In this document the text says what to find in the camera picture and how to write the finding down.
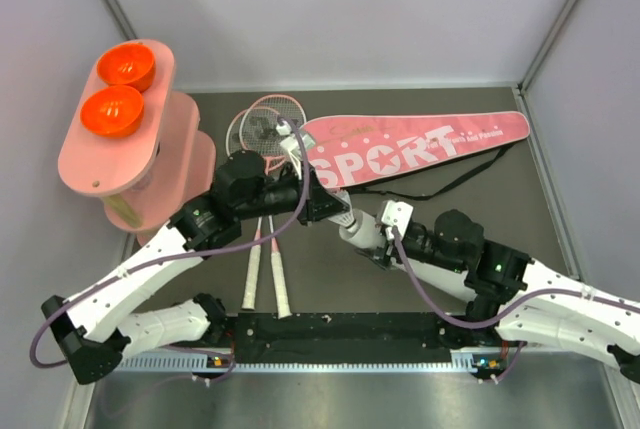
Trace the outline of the white shuttlecock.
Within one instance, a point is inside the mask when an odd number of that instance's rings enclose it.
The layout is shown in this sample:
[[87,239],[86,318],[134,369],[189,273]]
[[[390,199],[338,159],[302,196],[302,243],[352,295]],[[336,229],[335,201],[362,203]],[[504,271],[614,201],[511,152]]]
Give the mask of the white shuttlecock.
[[346,190],[338,190],[334,191],[332,195],[344,203],[346,205],[346,209],[339,214],[332,215],[328,220],[348,232],[354,232],[357,226],[357,219],[349,193]]

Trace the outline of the white shuttlecock tube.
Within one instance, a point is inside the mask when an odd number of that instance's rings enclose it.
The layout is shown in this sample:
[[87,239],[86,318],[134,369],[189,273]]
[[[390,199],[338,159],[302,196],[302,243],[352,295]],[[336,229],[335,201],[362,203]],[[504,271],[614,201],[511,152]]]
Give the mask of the white shuttlecock tube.
[[[354,214],[354,222],[349,227],[339,228],[341,239],[361,250],[373,250],[381,247],[386,239],[376,226],[375,218],[358,209]],[[435,265],[414,260],[411,260],[410,264],[419,280],[464,302],[475,298],[474,291],[464,285],[465,273],[457,274]]]

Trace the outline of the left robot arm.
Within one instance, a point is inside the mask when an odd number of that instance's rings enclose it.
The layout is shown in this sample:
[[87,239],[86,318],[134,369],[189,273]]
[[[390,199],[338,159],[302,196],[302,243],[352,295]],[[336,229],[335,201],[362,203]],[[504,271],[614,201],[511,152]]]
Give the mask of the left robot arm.
[[230,340],[226,310],[209,294],[146,313],[138,307],[168,282],[236,245],[242,223],[289,214],[303,225],[343,215],[349,205],[325,189],[312,167],[287,164],[277,178],[257,153],[239,151],[216,172],[211,189],[186,202],[137,253],[92,287],[41,306],[48,327],[81,385],[113,372],[125,359],[176,344],[209,346]]

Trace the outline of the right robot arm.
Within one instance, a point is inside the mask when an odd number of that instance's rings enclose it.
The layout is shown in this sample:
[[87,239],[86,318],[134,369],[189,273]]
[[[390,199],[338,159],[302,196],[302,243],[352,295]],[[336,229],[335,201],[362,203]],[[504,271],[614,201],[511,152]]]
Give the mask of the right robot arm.
[[483,227],[449,210],[427,228],[410,205],[378,216],[355,211],[343,241],[410,278],[427,307],[476,343],[496,338],[573,352],[639,380],[639,305],[565,276],[490,241]]

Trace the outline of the pink badminton racket right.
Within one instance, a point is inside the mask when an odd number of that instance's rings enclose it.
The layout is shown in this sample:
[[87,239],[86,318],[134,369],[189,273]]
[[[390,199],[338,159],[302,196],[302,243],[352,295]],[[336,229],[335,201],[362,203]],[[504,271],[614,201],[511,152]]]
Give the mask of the pink badminton racket right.
[[[278,117],[285,116],[296,126],[306,122],[306,114],[301,104],[292,96],[285,94],[270,94],[256,100],[246,111],[240,122],[239,139],[242,147],[254,151],[265,161],[265,173],[274,176],[286,161],[286,156],[280,147],[280,142],[290,134],[287,129],[283,135],[278,131]],[[292,315],[284,267],[280,248],[276,238],[271,244],[271,271],[277,304],[277,315],[285,318]]]

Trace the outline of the pink badminton racket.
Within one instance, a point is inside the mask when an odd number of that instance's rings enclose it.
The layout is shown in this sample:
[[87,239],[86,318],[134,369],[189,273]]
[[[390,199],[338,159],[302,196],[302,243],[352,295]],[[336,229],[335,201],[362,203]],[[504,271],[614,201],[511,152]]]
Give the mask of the pink badminton racket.
[[[241,111],[232,121],[226,134],[226,151],[231,156],[239,150],[246,150],[242,147],[239,139],[240,122],[248,109]],[[258,285],[258,275],[261,257],[261,244],[254,244],[250,249],[249,263],[245,281],[244,296],[242,302],[243,310],[254,310],[256,301],[256,292]]]
[[[246,111],[240,122],[239,139],[242,147],[254,151],[265,161],[265,173],[274,176],[286,161],[286,156],[280,147],[280,142],[290,134],[287,129],[283,135],[278,131],[278,117],[285,116],[296,126],[306,122],[306,114],[301,104],[292,96],[285,94],[270,94],[256,100]],[[276,238],[271,244],[271,271],[277,304],[277,315],[285,318],[292,315],[284,267],[280,248]]]

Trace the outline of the pink badminton racket left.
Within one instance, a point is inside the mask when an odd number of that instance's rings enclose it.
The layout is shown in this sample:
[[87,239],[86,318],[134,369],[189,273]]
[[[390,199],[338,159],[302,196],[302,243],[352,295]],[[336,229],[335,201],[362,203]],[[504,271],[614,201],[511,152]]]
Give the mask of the pink badminton racket left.
[[[239,150],[246,150],[242,147],[239,139],[240,122],[248,109],[241,111],[232,121],[226,134],[226,151],[231,156]],[[254,244],[250,249],[249,263],[245,281],[244,296],[242,302],[243,310],[254,310],[256,301],[256,292],[258,285],[258,275],[261,257],[261,244]]]

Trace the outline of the pink SPORT racket bag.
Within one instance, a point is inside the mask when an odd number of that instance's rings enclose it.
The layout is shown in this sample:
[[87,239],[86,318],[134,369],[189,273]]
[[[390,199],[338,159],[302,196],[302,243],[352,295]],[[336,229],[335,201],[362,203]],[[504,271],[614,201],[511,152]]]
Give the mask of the pink SPORT racket bag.
[[324,187],[350,188],[403,176],[519,142],[530,135],[516,111],[313,119],[302,131],[313,140],[310,164]]

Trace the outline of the pink three-tier wooden shelf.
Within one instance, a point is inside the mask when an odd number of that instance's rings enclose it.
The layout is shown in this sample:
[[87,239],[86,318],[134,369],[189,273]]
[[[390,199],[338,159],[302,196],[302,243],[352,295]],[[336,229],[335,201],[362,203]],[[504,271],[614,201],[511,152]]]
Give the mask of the pink three-tier wooden shelf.
[[216,147],[199,130],[195,100],[174,90],[171,49],[152,39],[156,73],[143,92],[141,126],[124,138],[91,133],[75,113],[58,156],[58,173],[72,191],[102,201],[108,220],[146,244],[189,199],[211,186]]

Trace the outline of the lower orange plastic bowl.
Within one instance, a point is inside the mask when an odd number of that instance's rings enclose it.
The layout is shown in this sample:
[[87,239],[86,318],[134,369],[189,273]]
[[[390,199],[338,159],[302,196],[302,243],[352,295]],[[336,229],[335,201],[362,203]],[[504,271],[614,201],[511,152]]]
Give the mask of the lower orange plastic bowl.
[[126,85],[114,85],[91,95],[82,105],[85,129],[104,138],[125,138],[141,126],[145,103],[142,94]]

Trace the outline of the orange plastic bowl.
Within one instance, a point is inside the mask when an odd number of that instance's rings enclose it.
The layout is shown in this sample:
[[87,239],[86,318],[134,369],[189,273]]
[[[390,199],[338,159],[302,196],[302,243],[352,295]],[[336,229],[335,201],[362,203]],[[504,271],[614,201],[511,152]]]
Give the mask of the orange plastic bowl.
[[156,74],[153,51],[142,43],[125,43],[106,51],[98,60],[98,77],[107,85],[125,85],[144,92]]
[[142,94],[126,85],[114,85],[91,95],[82,105],[85,129],[104,138],[125,138],[141,126],[145,103]]

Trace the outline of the upper orange plastic bowl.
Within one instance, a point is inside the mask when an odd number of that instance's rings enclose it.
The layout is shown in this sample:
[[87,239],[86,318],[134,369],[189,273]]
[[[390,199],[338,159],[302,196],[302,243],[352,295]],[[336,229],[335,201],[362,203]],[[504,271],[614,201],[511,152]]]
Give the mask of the upper orange plastic bowl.
[[156,74],[153,51],[142,43],[125,43],[106,51],[98,60],[98,77],[107,85],[125,85],[144,92]]

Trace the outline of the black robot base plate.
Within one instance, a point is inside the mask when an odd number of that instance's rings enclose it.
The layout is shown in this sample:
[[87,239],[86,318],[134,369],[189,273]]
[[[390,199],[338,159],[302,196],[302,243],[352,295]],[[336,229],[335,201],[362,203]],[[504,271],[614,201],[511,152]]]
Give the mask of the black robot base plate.
[[493,329],[472,331],[433,313],[269,313],[229,316],[180,349],[233,351],[240,363],[400,363],[443,361],[451,350],[502,346]]

